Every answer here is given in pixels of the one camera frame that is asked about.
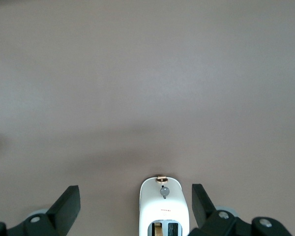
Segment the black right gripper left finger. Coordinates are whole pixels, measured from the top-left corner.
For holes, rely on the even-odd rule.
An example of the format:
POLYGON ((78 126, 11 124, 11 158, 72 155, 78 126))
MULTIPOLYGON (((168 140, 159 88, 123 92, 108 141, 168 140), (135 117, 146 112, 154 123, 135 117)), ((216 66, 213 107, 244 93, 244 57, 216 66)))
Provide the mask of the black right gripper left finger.
POLYGON ((10 229, 0 222, 0 236, 65 236, 80 212, 80 190, 69 186, 45 212, 29 216, 10 229))

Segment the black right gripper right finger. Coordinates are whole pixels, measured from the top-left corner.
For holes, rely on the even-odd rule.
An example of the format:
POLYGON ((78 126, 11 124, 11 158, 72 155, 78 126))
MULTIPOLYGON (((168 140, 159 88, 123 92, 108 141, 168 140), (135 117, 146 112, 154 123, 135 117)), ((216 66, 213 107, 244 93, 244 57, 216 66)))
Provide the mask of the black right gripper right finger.
POLYGON ((291 236, 276 219, 255 217, 246 223, 230 211, 217 210, 202 184, 192 185, 192 210, 197 227, 193 236, 291 236))

